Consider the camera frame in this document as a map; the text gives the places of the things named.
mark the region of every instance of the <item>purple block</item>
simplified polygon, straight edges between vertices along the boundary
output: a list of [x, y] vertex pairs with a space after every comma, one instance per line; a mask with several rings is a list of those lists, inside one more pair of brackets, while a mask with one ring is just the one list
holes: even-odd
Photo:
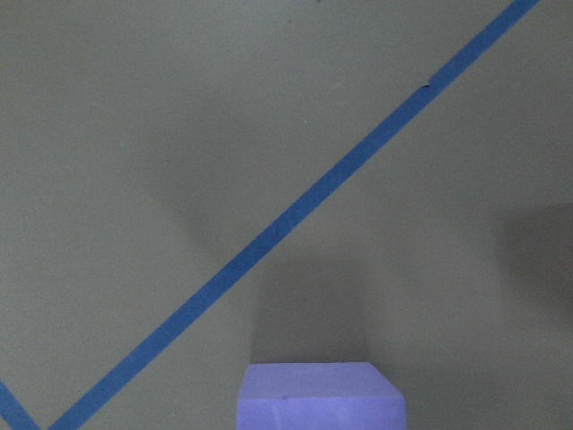
[[370, 363], [250, 365], [237, 430], [405, 430], [404, 398]]

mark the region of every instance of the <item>block top face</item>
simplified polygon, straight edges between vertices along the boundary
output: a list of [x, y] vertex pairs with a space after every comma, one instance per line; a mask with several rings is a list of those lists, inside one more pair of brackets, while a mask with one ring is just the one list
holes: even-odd
[[370, 363], [250, 365], [239, 400], [376, 397], [402, 394]]

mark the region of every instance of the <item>blue line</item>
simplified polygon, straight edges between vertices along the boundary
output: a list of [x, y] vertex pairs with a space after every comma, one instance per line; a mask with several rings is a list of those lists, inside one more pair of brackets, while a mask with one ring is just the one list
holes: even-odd
[[243, 251], [55, 421], [49, 430], [76, 429], [90, 419], [538, 1], [514, 1], [433, 75], [429, 85], [412, 94], [364, 140], [348, 152]]
[[39, 430], [26, 409], [12, 395], [8, 387], [0, 381], [0, 415], [12, 430]]

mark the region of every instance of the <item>diagonal blue line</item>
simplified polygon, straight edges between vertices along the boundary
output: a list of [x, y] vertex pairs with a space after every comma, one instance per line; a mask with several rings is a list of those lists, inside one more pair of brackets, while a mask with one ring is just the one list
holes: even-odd
[[538, 2], [514, 1], [433, 75], [429, 85], [423, 86], [404, 101], [48, 430], [76, 429], [90, 419]]
[[26, 409], [0, 381], [0, 415], [12, 430], [39, 430]]

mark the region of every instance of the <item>concrete floor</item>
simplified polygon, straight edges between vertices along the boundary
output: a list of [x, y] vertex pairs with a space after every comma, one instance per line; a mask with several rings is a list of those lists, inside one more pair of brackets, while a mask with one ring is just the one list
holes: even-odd
[[[509, 3], [3, 2], [4, 383], [46, 428]], [[541, 2], [83, 428], [232, 429], [249, 363], [347, 360], [410, 430], [573, 428], [572, 21]]]

